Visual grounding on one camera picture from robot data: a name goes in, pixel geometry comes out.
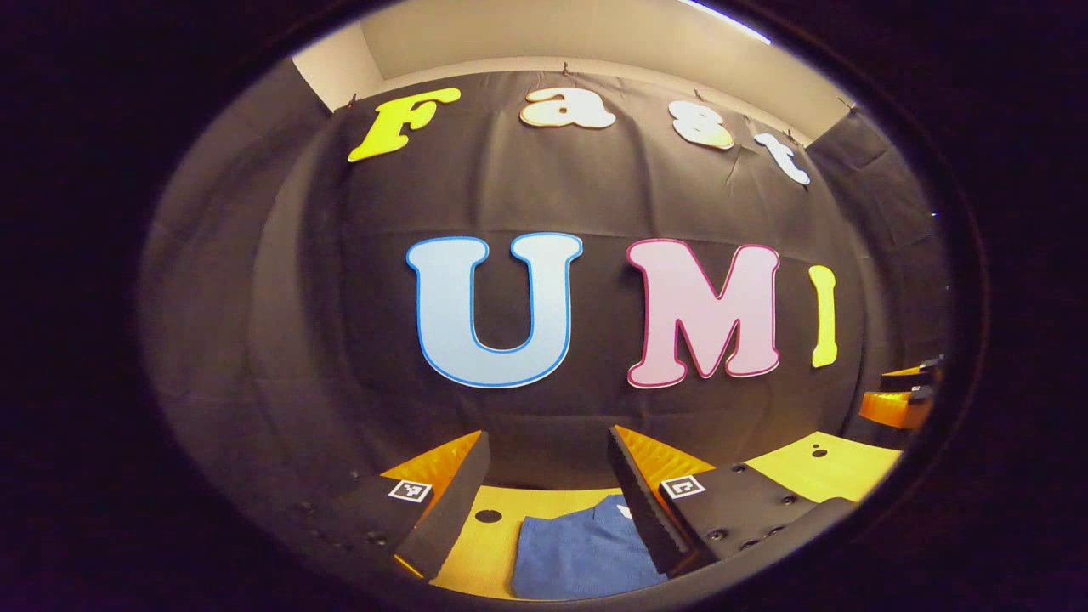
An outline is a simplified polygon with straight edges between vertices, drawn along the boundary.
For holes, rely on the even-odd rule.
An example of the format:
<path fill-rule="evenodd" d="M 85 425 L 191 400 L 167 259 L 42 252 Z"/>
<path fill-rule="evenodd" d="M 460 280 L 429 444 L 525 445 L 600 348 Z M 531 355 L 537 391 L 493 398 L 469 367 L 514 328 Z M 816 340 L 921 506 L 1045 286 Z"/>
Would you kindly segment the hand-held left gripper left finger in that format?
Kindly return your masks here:
<path fill-rule="evenodd" d="M 462 533 L 490 467 L 485 431 L 294 505 L 302 555 L 346 582 L 431 582 Z"/>

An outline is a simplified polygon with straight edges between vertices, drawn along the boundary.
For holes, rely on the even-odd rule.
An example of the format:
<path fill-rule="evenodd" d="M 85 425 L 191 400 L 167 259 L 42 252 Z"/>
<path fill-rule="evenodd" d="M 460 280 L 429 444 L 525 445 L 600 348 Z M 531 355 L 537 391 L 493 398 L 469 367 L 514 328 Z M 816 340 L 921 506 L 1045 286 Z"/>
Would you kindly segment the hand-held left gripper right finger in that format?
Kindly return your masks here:
<path fill-rule="evenodd" d="M 621 426 L 609 460 L 642 542 L 669 578 L 745 553 L 765 541 L 781 556 L 844 518 L 846 497 L 815 502 L 746 462 L 715 467 Z"/>

